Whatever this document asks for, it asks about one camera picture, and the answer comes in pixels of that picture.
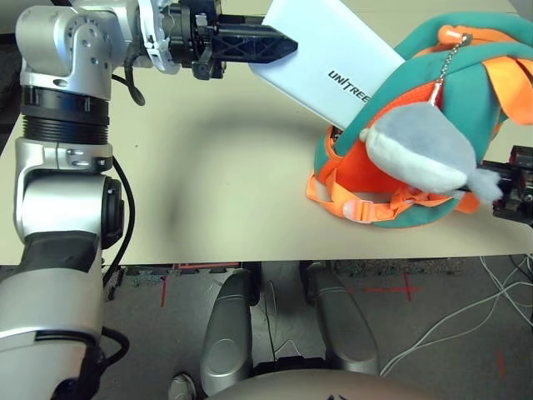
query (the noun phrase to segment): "gray floor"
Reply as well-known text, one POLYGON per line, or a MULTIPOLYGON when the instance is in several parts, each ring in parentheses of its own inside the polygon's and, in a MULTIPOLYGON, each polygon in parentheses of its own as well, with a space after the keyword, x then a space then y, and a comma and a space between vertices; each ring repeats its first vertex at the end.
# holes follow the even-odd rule
MULTIPOLYGON (((507 257, 490 257, 488 265, 500 279, 512 270, 507 257)), ((495 292, 477 258, 414 264, 402 260, 366 262, 351 271, 357 277, 350 277, 348 268, 341 279, 366 315, 382 364, 412 345, 440 318, 495 292), (406 284, 399 272, 405 268, 412 272, 408 275, 415 290, 411 301, 405 290, 402 292, 406 284)), ((304 356, 322 356, 324 346, 315 311, 303 301, 296 263, 268 262, 263 273, 265 281, 273 281, 276 293, 277 318, 271 292, 263 290, 272 314, 272 330, 276 331, 275 346, 292 339, 304 356)), ((132 349, 107 371, 96 398, 164 400, 173 374, 188 371, 198 380, 203 333, 225 277, 207 272, 171 275, 164 307, 158 279, 127 277, 116 300, 106 305, 105 322, 125 332, 132 349)), ((513 281, 517 279, 522 279, 518 273, 513 281)), ((532 303, 528 288, 517 289, 513 296, 519 302, 532 303)), ((450 320, 433 338, 473 328, 490 307, 487 303, 450 320)), ((529 316, 531 309, 524 310, 529 316)), ((252 330, 254 362, 270 360, 263 302, 252 309, 252 330)), ((443 399, 532 399, 532 338, 531 329, 502 299, 482 328, 413 353, 390 377, 428 389, 443 399)), ((289 342, 277 355, 294 354, 296 349, 289 342)))

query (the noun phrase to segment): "orange straps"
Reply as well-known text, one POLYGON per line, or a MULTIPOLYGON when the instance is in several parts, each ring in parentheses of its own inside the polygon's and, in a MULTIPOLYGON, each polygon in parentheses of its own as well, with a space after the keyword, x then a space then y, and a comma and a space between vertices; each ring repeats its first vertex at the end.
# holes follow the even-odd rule
POLYGON ((362 200, 352 192, 347 191, 336 182, 336 171, 326 180, 326 189, 331 197, 330 202, 318 198, 316 194, 316 177, 312 174, 307 182, 307 197, 321 204, 330 213, 339 218, 347 218, 356 223, 377 223, 390 221, 398 214, 407 210, 413 204, 426 207, 439 206, 450 198, 416 191, 410 192, 407 187, 398 189, 389 203, 375 203, 362 200))
POLYGON ((439 29, 439 43, 447 45, 456 45, 460 43, 463 35, 472 35, 471 44, 485 44, 494 42, 516 42, 516 40, 496 29, 482 27, 464 27, 458 25, 452 27, 445 25, 439 29))
POLYGON ((533 123, 533 87, 524 69, 533 74, 533 62, 497 57, 483 62, 501 109, 515 123, 533 123))

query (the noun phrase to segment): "keychain chain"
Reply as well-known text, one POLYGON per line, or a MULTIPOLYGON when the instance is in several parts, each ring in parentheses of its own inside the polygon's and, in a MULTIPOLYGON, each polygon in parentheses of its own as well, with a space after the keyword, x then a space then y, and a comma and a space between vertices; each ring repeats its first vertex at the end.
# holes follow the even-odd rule
POLYGON ((459 48, 462 48, 463 46, 470 44, 471 41, 472 41, 472 35, 468 35, 468 34, 463 35, 461 41, 457 43, 446 56, 446 60, 444 61, 444 64, 442 65, 441 75, 435 81, 435 87, 433 88, 433 92, 431 92, 431 96, 428 101, 428 103, 431 104, 432 106, 435 106, 436 98, 441 92, 442 84, 444 83, 444 78, 446 77, 446 74, 448 73, 448 68, 450 67, 451 59, 457 54, 457 52, 459 51, 459 48))

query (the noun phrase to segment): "orange buckle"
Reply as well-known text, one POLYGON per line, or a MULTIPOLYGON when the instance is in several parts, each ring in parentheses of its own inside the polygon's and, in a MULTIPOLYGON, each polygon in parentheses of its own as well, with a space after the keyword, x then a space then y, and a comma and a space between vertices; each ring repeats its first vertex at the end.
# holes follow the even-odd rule
POLYGON ((368 200, 350 200, 343 206, 343 214, 346 218, 354 223, 372 223, 374 222, 376 205, 368 200))

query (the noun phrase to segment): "black cable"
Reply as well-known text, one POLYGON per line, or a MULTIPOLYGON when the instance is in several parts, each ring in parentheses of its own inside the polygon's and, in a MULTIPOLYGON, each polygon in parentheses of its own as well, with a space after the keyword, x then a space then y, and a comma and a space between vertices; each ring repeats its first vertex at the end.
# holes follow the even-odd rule
POLYGON ((509 259, 511 260, 511 262, 513 263, 513 265, 515 266, 515 268, 522 274, 524 275, 528 281, 530 281, 530 283, 533 283, 533 277, 524 270, 524 268, 522 268, 520 266, 520 264, 517 264, 515 259, 513 258, 513 256, 509 255, 509 259))
POLYGON ((133 101, 138 106, 144 106, 146 104, 146 100, 144 99, 144 96, 142 95, 141 91, 137 89, 135 86, 135 83, 133 82, 133 70, 128 73, 130 75, 131 81, 124 79, 123 77, 119 77, 118 75, 111 75, 111 79, 114 79, 117 82, 120 82, 124 86, 127 87, 127 90, 130 92, 130 96, 132 96, 133 101))
POLYGON ((132 187, 130 186, 130 182, 127 180, 126 174, 122 170, 122 167, 120 166, 120 164, 118 163, 118 160, 115 157, 113 157, 112 163, 113 163, 113 167, 115 168, 115 171, 117 171, 118 177, 122 181, 122 185, 124 186, 124 191, 126 192, 127 205, 129 207, 129 216, 127 219, 127 229, 126 229, 126 234, 124 235, 124 240, 122 240, 122 244, 120 245, 120 248, 118 249, 117 255, 115 256, 111 265, 109 266, 109 269, 106 271, 106 273, 103 276, 104 287, 109 282, 109 279, 111 279, 111 276, 120 267, 119 266, 120 261, 122 260, 122 256, 126 252, 128 244, 130 244, 130 240, 132 240, 133 228, 135 226, 135 200, 133 199, 132 187))
POLYGON ((126 335, 109 327, 102 327, 102 335, 106 338, 110 338, 120 345, 118 351, 115 352, 111 357, 107 358, 107 366, 109 367, 126 355, 127 351, 130 349, 130 341, 126 335))
POLYGON ((270 318, 268 317, 266 293, 263 294, 263 302, 265 303, 266 326, 268 327, 268 339, 270 341, 270 349, 272 350, 272 358, 274 361, 276 361, 276 351, 274 350, 274 340, 272 339, 272 331, 270 329, 270 318))

